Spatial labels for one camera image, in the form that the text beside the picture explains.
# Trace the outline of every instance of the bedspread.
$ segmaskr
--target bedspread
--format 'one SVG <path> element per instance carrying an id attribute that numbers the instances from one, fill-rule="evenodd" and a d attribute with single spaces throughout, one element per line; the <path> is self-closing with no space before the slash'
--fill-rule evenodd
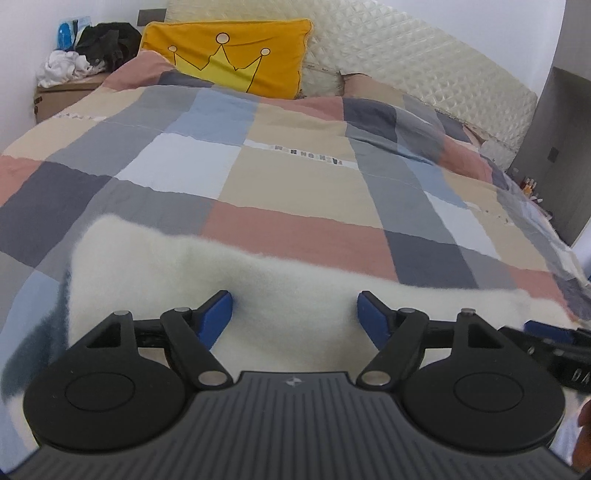
<path id="1" fill-rule="evenodd" d="M 429 112 L 259 98 L 148 52 L 35 127 L 0 157 L 0 468 L 29 452 L 7 405 L 66 348 L 72 250 L 106 213 L 406 286 L 520 289 L 591 319 L 571 250 L 464 142 Z"/>

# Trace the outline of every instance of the gray ribbed plate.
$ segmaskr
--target gray ribbed plate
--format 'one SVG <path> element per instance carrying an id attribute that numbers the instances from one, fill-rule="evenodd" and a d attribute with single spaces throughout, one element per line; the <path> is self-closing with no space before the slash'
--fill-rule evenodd
<path id="1" fill-rule="evenodd" d="M 415 430 L 385 393 L 344 373 L 246 372 L 197 395 L 159 438 L 108 455 L 44 446 L 15 480 L 551 480 L 576 474 L 547 449 L 478 457 Z"/>

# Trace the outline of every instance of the yellow crown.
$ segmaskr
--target yellow crown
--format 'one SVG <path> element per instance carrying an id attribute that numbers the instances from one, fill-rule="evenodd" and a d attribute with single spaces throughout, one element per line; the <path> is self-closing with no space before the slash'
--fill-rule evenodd
<path id="1" fill-rule="evenodd" d="M 207 65 L 202 69 L 196 67 L 191 62 L 182 58 L 177 52 L 176 46 L 170 46 L 168 49 L 174 54 L 174 64 L 181 73 L 208 80 L 219 85 L 238 90 L 239 92 L 247 92 L 252 81 L 256 75 L 259 65 L 263 57 L 271 53 L 268 48 L 261 50 L 261 56 L 253 61 L 248 67 L 243 69 L 235 68 L 226 55 L 223 46 L 230 41 L 230 36 L 227 33 L 220 33 L 216 37 L 216 42 L 219 47 L 216 52 L 209 57 Z"/>

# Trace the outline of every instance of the headboard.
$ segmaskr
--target headboard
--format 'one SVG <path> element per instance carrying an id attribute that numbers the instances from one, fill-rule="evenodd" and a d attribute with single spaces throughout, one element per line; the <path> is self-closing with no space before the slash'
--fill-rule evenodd
<path id="1" fill-rule="evenodd" d="M 535 93 L 474 48 L 375 1 L 169 0 L 166 21 L 287 18 L 314 22 L 305 95 L 339 95 L 339 72 L 366 73 L 519 149 Z"/>

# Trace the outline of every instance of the ribbed surface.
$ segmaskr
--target ribbed surface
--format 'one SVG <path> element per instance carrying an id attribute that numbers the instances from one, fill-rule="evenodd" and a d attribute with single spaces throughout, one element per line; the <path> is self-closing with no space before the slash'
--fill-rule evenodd
<path id="1" fill-rule="evenodd" d="M 363 0 L 170 0 L 167 21 L 309 18 L 306 61 L 366 73 L 482 128 L 517 152 L 534 92 L 474 48 L 422 20 Z M 304 66 L 306 95 L 337 95 L 334 73 Z"/>
<path id="2" fill-rule="evenodd" d="M 159 439 L 124 453 L 41 448 L 17 480 L 530 480 L 574 479 L 546 450 L 479 458 L 415 431 L 391 397 L 345 374 L 246 373 L 196 397 Z"/>

